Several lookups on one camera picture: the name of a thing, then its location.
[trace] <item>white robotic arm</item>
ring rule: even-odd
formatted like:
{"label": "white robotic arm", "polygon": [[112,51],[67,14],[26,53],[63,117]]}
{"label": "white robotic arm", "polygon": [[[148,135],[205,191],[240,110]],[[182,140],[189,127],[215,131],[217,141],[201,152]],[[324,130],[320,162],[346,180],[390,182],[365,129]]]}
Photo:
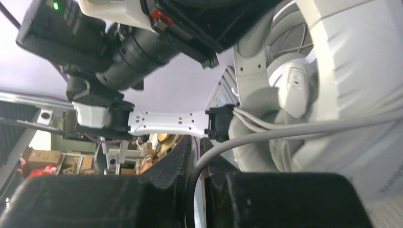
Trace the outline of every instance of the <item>white robotic arm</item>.
{"label": "white robotic arm", "polygon": [[[105,127],[108,119],[108,108],[74,103],[77,111],[77,122],[81,126]],[[133,108],[129,114],[128,132],[133,136],[152,133],[189,134],[196,137],[208,137],[209,115],[206,111],[192,113],[155,113]]]}
{"label": "white robotic arm", "polygon": [[[122,101],[123,94],[118,91],[144,89],[144,77],[179,53],[190,56],[203,67],[215,67],[216,53],[232,46],[239,110],[251,114],[249,120],[259,122],[256,125],[260,129],[272,129],[273,122],[280,128],[302,124],[312,129],[320,121],[364,119],[368,115],[403,109],[401,1],[296,0],[295,12],[278,17],[278,21],[275,17],[272,23],[274,11],[270,9],[280,0],[249,1],[255,5],[240,6],[239,12],[228,10],[226,13],[232,14],[233,21],[225,21],[229,17],[219,13],[215,16],[224,18],[207,14],[201,22],[195,21],[191,10],[180,10],[162,0],[79,0],[84,14],[121,23],[114,24],[106,34],[105,22],[84,16],[72,0],[60,1],[63,13],[50,12],[45,6],[48,2],[51,1],[34,2],[21,25],[23,32],[19,33],[17,44],[66,66],[64,70],[71,75],[67,96],[76,103],[81,126],[96,129],[107,126],[111,110],[103,107]],[[244,13],[248,20],[239,23],[238,16],[242,18]],[[43,21],[49,18],[55,23]],[[307,24],[315,51],[308,56],[281,56],[275,60],[277,65],[274,62],[267,65],[266,43],[271,45],[287,29],[301,23]],[[42,37],[36,31],[44,25],[49,31],[62,31],[64,36],[49,32]],[[72,40],[76,41],[74,45],[70,43]],[[283,93],[284,89],[280,89],[279,94],[273,88],[280,84],[276,81],[279,82],[282,69],[291,72],[288,61],[313,63],[311,67],[317,64],[316,74],[299,81],[308,83],[296,86],[309,89],[295,93],[303,96],[302,109],[295,109],[293,101],[289,103],[287,99],[292,96],[287,91]],[[239,117],[232,118],[232,107],[224,110],[214,116],[211,110],[209,114],[204,110],[157,114],[134,107],[125,115],[128,119],[122,119],[121,129],[131,135],[178,133],[210,138],[225,135],[232,139],[253,138],[251,133],[255,130],[248,128]],[[374,202],[403,188],[403,125],[396,118],[393,120],[313,138],[276,140],[271,137],[261,144],[238,143],[233,151],[243,171],[343,174],[365,202]]]}

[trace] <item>white ceiling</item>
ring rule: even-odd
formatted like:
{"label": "white ceiling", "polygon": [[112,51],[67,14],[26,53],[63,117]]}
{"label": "white ceiling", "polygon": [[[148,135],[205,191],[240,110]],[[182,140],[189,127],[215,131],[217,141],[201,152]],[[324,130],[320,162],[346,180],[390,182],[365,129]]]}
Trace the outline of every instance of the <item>white ceiling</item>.
{"label": "white ceiling", "polygon": [[[1,2],[21,22],[31,0]],[[3,15],[0,25],[0,90],[66,99],[66,83],[52,65],[15,44],[17,30]],[[233,66],[232,50],[220,55],[219,61],[221,66],[203,70],[198,62],[179,55],[146,78],[145,91],[126,91],[126,100],[150,111],[204,109],[226,66]]]}

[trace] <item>metal frame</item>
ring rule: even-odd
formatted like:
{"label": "metal frame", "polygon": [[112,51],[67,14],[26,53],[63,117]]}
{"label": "metal frame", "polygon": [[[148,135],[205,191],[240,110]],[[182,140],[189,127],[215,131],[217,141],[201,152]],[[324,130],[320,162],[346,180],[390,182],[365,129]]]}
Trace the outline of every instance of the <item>metal frame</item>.
{"label": "metal frame", "polygon": [[72,103],[60,101],[49,97],[38,97],[33,95],[24,95],[7,91],[0,91],[0,101],[32,105],[38,108],[74,110]]}
{"label": "metal frame", "polygon": [[5,119],[3,117],[0,117],[0,124],[8,124],[11,126],[29,128],[29,129],[35,130],[35,131],[38,131],[38,130],[46,131],[49,133],[60,134],[60,135],[64,134],[64,132],[62,130],[59,130],[58,128],[49,127],[49,126],[46,126],[43,124],[38,124],[36,122],[32,123],[32,122],[23,121],[23,120],[10,120],[10,119]]}
{"label": "metal frame", "polygon": [[218,82],[209,104],[206,109],[221,107],[226,104],[236,104],[239,102],[237,97],[237,81],[235,78],[235,70],[228,66]]}
{"label": "metal frame", "polygon": [[120,149],[109,149],[106,155],[106,165],[107,165],[107,174],[120,174],[120,165],[125,164],[127,161],[135,162],[139,158],[143,158],[141,156],[142,151],[139,150],[128,150],[127,146],[125,148],[125,152],[122,153],[122,147]]}
{"label": "metal frame", "polygon": [[60,159],[60,163],[58,164],[56,175],[60,174],[60,169],[63,165],[64,159],[66,158],[66,156],[80,157],[78,160],[77,169],[76,169],[76,175],[79,175],[81,166],[83,165],[83,160],[84,160],[85,154],[74,154],[74,153],[62,153],[62,158]]}

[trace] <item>red object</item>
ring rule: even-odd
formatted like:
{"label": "red object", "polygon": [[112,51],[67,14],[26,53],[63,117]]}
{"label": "red object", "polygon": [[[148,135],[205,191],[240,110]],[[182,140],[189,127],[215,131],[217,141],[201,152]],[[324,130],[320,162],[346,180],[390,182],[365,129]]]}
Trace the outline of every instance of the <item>red object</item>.
{"label": "red object", "polygon": [[155,8],[153,11],[151,11],[150,16],[156,20],[160,20],[164,22],[167,26],[173,25],[174,21],[169,18],[166,14],[164,14],[161,10]]}
{"label": "red object", "polygon": [[39,175],[50,175],[51,173],[49,172],[49,170],[52,168],[53,168],[53,166],[50,165],[41,170],[33,170],[33,171],[31,171],[31,173],[28,175],[27,178],[31,178],[31,177],[39,176]]}

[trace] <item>white plastic housing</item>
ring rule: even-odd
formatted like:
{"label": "white plastic housing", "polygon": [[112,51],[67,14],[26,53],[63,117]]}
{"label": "white plastic housing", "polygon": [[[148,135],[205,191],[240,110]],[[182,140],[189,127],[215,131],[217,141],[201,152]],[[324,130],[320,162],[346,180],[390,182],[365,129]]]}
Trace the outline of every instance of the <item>white plastic housing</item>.
{"label": "white plastic housing", "polygon": [[[402,1],[296,2],[315,44],[319,72],[308,122],[403,108]],[[306,141],[292,157],[291,171],[343,174],[364,203],[373,203],[402,191],[402,147],[402,123],[366,127]]]}
{"label": "white plastic housing", "polygon": [[205,111],[193,113],[156,113],[142,111],[135,107],[129,115],[129,134],[134,136],[167,133],[190,134],[207,137],[204,130],[209,128],[209,115]]}
{"label": "white plastic housing", "polygon": [[284,65],[283,77],[278,90],[278,102],[282,109],[299,119],[307,111],[309,88],[304,64],[288,62]]}
{"label": "white plastic housing", "polygon": [[77,123],[84,127],[103,128],[108,117],[108,108],[89,106],[73,102],[77,112]]}
{"label": "white plastic housing", "polygon": [[81,11],[93,18],[153,31],[139,0],[78,0]]}

